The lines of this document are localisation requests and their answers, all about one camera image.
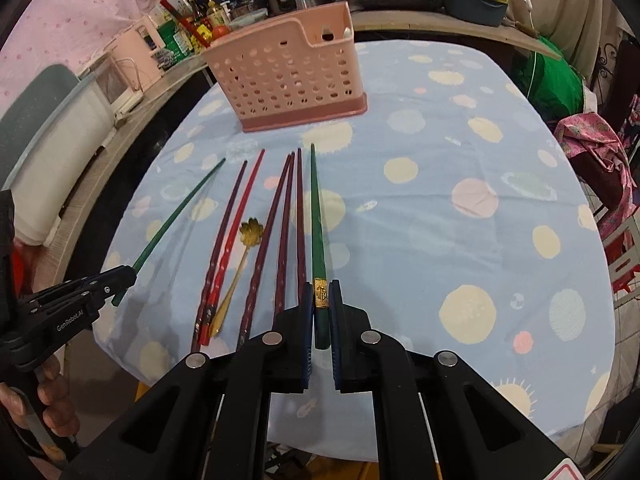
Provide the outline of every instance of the gold spoon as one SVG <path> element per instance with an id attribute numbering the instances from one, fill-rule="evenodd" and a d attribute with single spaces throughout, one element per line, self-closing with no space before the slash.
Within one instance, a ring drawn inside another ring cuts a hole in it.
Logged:
<path id="1" fill-rule="evenodd" d="M 229 286 L 229 290 L 226 292 L 225 299 L 222 300 L 216 315 L 213 317 L 211 328 L 209 329 L 210 337 L 215 337 L 220 333 L 226 312 L 229 310 L 229 304 L 231 304 L 231 298 L 236 290 L 238 281 L 240 280 L 240 274 L 242 274 L 244 266 L 246 265 L 246 258 L 249 255 L 249 249 L 256 245 L 260 245 L 263 231 L 264 228 L 255 218 L 249 218 L 248 222 L 242 222 L 242 225 L 240 226 L 240 241 L 244 244 L 244 253 L 242 254 L 242 259 L 240 260 L 238 269 L 236 269 L 236 274 L 231 282 L 231 286 Z"/>

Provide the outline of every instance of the red chopstick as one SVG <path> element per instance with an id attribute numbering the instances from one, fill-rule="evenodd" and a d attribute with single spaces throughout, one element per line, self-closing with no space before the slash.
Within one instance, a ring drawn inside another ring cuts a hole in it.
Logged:
<path id="1" fill-rule="evenodd" d="M 191 23 L 189 23 L 187 20 L 185 20 L 180 15 L 180 12 L 174 9 L 174 6 L 172 6 L 172 4 L 170 4 L 167 0 L 160 0 L 160 5 L 162 5 L 166 10 L 168 10 L 169 13 L 176 20 L 178 20 L 184 28 L 186 28 L 191 34 L 193 34 L 196 37 L 196 40 L 198 40 L 204 47 L 209 48 L 209 45 L 210 45 L 209 41 L 205 40 L 200 35 L 200 33 L 196 30 L 196 28 L 193 25 L 191 25 Z"/>
<path id="2" fill-rule="evenodd" d="M 209 291 L 211 290 L 213 277 L 216 273 L 218 257 L 220 256 L 220 249 L 222 249 L 222 242 L 224 241 L 224 238 L 225 238 L 226 226 L 229 223 L 231 210 L 233 209 L 234 203 L 236 201 L 236 196 L 238 195 L 238 190 L 240 189 L 240 183 L 242 182 L 242 177 L 244 176 L 245 169 L 246 169 L 246 161 L 244 161 L 244 163 L 242 164 L 242 168 L 240 168 L 240 173 L 238 173 L 238 178 L 236 178 L 236 184 L 234 185 L 233 191 L 231 192 L 231 197 L 229 197 L 229 201 L 226 204 L 225 214 L 222 217 L 222 222 L 220 222 L 220 229 L 218 231 L 218 235 L 216 236 L 216 241 L 213 245 L 213 252 L 211 253 L 211 259 L 209 260 L 209 269 L 207 270 L 207 275 L 204 279 L 204 287 L 202 288 L 202 293 L 200 294 L 200 304 L 198 305 L 198 313 L 196 314 L 196 323 L 193 328 L 193 338 L 191 339 L 191 352 L 200 351 L 200 343 L 198 342 L 198 340 L 200 338 L 200 327 L 202 325 L 202 317 L 204 316 L 204 311 L 207 306 L 207 298 L 209 296 Z"/>
<path id="3" fill-rule="evenodd" d="M 302 150 L 298 148 L 298 182 L 296 187 L 296 202 L 298 217 L 296 218 L 296 234 L 298 238 L 298 304 L 302 304 L 306 283 L 306 254 L 305 254 L 305 209 L 302 195 Z"/>
<path id="4" fill-rule="evenodd" d="M 278 273 L 276 274 L 276 297 L 273 305 L 273 322 L 276 316 L 284 310 L 284 300 L 287 288 L 287 245 L 289 241 L 289 216 L 291 214 L 291 187 L 293 181 L 293 161 L 296 154 L 291 152 L 289 174 L 287 175 L 287 190 L 284 194 L 284 209 L 282 213 L 282 228 L 280 229 L 280 246 L 278 247 Z"/>
<path id="5" fill-rule="evenodd" d="M 284 168 L 282 168 L 282 174 L 280 175 L 280 180 L 278 181 L 276 193 L 273 196 L 273 202 L 271 202 L 271 209 L 269 209 L 267 223 L 264 225 L 262 241 L 260 242 L 258 255 L 255 258 L 254 275 L 251 277 L 249 294 L 247 295 L 246 303 L 244 304 L 244 313 L 242 314 L 242 321 L 240 322 L 240 333 L 238 334 L 238 344 L 236 345 L 236 351 L 244 344 L 244 342 L 248 339 L 249 334 L 251 333 L 251 323 L 254 318 L 255 301 L 258 297 L 258 286 L 260 285 L 260 277 L 262 276 L 262 267 L 264 266 L 264 260 L 267 256 L 269 238 L 273 229 L 273 221 L 275 220 L 276 209 L 278 208 L 280 195 L 282 194 L 284 177 L 287 174 L 287 170 L 289 169 L 289 164 L 291 162 L 291 155 L 287 155 L 287 160 L 284 163 Z"/>
<path id="6" fill-rule="evenodd" d="M 231 249 L 234 246 L 234 241 L 236 240 L 236 235 L 238 234 L 238 228 L 240 227 L 240 221 L 242 219 L 242 215 L 244 214 L 244 208 L 246 207 L 246 202 L 249 199 L 249 193 L 251 193 L 251 189 L 254 186 L 255 176 L 258 173 L 258 168 L 260 168 L 260 163 L 262 162 L 263 156 L 264 150 L 260 150 L 260 155 L 258 155 L 258 159 L 255 161 L 254 168 L 252 169 L 251 176 L 249 177 L 249 181 L 244 187 L 240 205 L 236 210 L 236 216 L 234 217 L 234 221 L 231 224 L 231 231 L 229 231 L 228 235 L 226 236 L 225 250 L 222 253 L 222 258 L 220 259 L 220 268 L 218 269 L 216 277 L 213 279 L 213 288 L 211 289 L 209 297 L 207 298 L 207 306 L 204 313 L 204 319 L 202 320 L 202 325 L 200 327 L 200 344 L 203 346 L 207 346 L 209 344 L 209 341 L 211 340 L 209 336 L 209 325 L 211 323 L 211 320 L 213 319 L 216 308 L 218 307 L 218 300 L 220 299 L 220 289 L 222 288 L 222 283 L 225 279 L 226 268 L 229 264 L 229 258 L 231 257 Z"/>

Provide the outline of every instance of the gold chopstick band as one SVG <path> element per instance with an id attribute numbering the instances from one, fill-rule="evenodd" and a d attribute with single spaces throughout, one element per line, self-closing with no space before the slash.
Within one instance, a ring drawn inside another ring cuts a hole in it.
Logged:
<path id="1" fill-rule="evenodd" d="M 314 292 L 316 294 L 316 308 L 329 308 L 329 295 L 326 290 L 326 280 L 314 278 Z"/>

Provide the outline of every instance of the tablecloth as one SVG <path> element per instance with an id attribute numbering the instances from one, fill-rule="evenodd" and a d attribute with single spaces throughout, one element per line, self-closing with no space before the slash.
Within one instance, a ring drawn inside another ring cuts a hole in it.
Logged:
<path id="1" fill-rule="evenodd" d="M 226 163 L 169 229 L 122 304 L 103 308 L 96 340 L 145 383 L 187 355 L 241 162 L 251 165 L 266 149 L 244 215 L 264 222 L 286 154 L 298 146 L 308 205 L 314 142 L 328 278 L 340 279 L 344 301 L 409 350 L 457 352 L 546 434 L 581 424 L 607 384 L 614 314 L 596 224 L 561 148 L 481 52 L 403 40 L 357 49 L 369 97 L 358 117 L 244 134 L 218 86 L 201 99 L 142 179 L 105 268 L 132 264 L 204 173 L 222 156 Z M 271 327 L 281 221 L 280 212 L 254 335 Z M 305 231 L 310 273 L 309 225 Z M 287 306 L 296 303 L 294 236 L 291 229 Z M 223 294 L 241 253 L 237 238 Z M 206 349 L 211 356 L 235 349 L 256 253 L 220 337 Z M 273 396 L 269 439 L 374 460 L 370 394 L 334 391 L 329 350 L 314 349 L 312 365 L 304 394 Z"/>

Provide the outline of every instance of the white container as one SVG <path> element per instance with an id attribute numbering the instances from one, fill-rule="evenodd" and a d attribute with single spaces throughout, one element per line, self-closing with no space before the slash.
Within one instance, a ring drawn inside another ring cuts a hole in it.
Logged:
<path id="1" fill-rule="evenodd" d="M 111 105 L 90 75 L 56 108 L 10 174 L 15 233 L 27 245 L 46 239 L 78 177 L 114 127 Z"/>

